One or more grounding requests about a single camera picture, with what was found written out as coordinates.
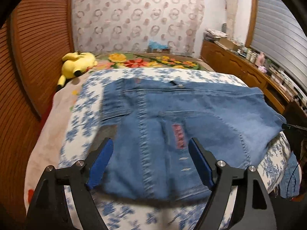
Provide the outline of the grey window roller shutter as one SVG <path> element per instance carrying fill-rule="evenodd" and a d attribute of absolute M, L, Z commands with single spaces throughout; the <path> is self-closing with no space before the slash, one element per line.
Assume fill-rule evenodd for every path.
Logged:
<path fill-rule="evenodd" d="M 306 35 L 281 0 L 257 0 L 251 47 L 306 85 Z"/>

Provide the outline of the blue floral white bedspread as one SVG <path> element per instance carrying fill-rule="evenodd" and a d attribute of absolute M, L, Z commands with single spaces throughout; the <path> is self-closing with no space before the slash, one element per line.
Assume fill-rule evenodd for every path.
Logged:
<path fill-rule="evenodd" d="M 198 70 L 134 68 L 94 72 L 83 84 L 73 107 L 60 151 L 60 168 L 70 167 L 77 160 L 86 158 L 104 138 L 109 138 L 99 132 L 104 88 L 114 81 L 130 78 L 248 87 L 234 75 Z M 268 143 L 267 152 L 256 168 L 269 192 L 278 187 L 282 197 L 299 194 L 301 179 L 297 160 L 290 152 L 288 140 L 282 130 Z M 91 190 L 91 194 L 109 229 L 193 229 L 210 197 L 197 201 L 128 199 L 104 193 L 101 185 L 102 180 Z"/>

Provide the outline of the blue denim pants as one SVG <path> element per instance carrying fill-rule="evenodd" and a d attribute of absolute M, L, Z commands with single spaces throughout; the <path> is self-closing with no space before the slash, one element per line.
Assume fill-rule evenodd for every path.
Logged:
<path fill-rule="evenodd" d="M 114 142 L 102 178 L 119 198 L 197 201 L 210 196 L 188 152 L 198 139 L 235 168 L 258 165 L 285 118 L 259 88 L 120 79 L 104 88 L 99 132 Z"/>

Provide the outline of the stack of papers on sideboard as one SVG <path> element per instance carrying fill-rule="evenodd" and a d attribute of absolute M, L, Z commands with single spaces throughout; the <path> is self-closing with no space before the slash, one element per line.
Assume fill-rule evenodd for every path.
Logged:
<path fill-rule="evenodd" d="M 227 38 L 228 34 L 218 31 L 218 30 L 214 30 L 214 29 L 210 29 L 210 28 L 206 28 L 205 31 L 211 35 L 212 37 L 215 38 Z"/>

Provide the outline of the pink bottle on sideboard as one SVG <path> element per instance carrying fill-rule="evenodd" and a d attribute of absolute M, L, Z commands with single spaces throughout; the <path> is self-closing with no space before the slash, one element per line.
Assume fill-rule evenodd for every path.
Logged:
<path fill-rule="evenodd" d="M 264 66 L 264 63 L 265 63 L 265 54 L 263 52 L 260 52 L 256 58 L 255 65 L 257 67 L 261 67 Z"/>

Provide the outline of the cardboard box on sideboard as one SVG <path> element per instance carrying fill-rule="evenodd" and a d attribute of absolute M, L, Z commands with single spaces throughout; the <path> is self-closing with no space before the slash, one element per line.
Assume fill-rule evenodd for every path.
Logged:
<path fill-rule="evenodd" d="M 220 38 L 218 40 L 218 43 L 221 47 L 223 47 L 226 50 L 232 50 L 237 51 L 240 48 L 240 44 L 236 41 L 228 38 Z"/>

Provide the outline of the small blue object by curtain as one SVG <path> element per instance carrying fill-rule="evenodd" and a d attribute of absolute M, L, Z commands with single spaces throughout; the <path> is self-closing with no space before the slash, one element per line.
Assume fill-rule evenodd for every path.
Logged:
<path fill-rule="evenodd" d="M 148 44 L 147 53 L 170 53 L 170 49 L 167 45 L 150 41 Z"/>

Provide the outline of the pink beige blanket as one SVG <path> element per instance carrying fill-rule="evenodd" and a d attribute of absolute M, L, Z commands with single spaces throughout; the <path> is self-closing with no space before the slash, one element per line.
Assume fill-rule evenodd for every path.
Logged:
<path fill-rule="evenodd" d="M 46 166 L 58 166 L 59 152 L 72 108 L 81 92 L 82 85 L 89 78 L 90 72 L 69 81 L 59 92 L 55 93 L 52 107 L 41 134 L 35 144 L 26 167 L 24 181 L 24 205 L 26 210 L 34 194 L 37 183 Z"/>

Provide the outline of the yellow plush toy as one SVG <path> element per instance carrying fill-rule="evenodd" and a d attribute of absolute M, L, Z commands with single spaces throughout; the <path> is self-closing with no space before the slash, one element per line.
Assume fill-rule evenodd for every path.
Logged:
<path fill-rule="evenodd" d="M 57 91 L 64 87 L 67 80 L 79 77 L 97 66 L 96 57 L 92 53 L 68 53 L 62 57 L 62 61 L 64 63 L 57 83 Z"/>

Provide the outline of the colourful flower blanket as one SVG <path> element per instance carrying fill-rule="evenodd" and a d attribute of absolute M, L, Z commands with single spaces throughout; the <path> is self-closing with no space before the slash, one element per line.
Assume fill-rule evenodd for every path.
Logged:
<path fill-rule="evenodd" d="M 159 68 L 206 70 L 205 63 L 192 57 L 166 53 L 111 53 L 97 55 L 97 69 Z"/>

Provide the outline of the wooden sideboard cabinet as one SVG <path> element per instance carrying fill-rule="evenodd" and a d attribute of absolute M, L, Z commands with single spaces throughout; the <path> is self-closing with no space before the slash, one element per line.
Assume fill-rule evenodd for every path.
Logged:
<path fill-rule="evenodd" d="M 201 59 L 218 73 L 232 74 L 240 78 L 249 87 L 260 88 L 266 102 L 274 110 L 283 114 L 288 123 L 306 126 L 306 113 L 294 98 L 268 74 L 264 74 L 246 59 L 225 50 L 221 46 L 204 40 L 201 49 Z"/>

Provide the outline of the patterned sheer curtain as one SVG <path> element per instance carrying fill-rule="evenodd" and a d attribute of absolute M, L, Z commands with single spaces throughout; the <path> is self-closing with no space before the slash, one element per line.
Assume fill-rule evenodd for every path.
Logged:
<path fill-rule="evenodd" d="M 156 42 L 197 58 L 207 28 L 226 21 L 226 0 L 72 0 L 78 51 L 140 53 Z"/>

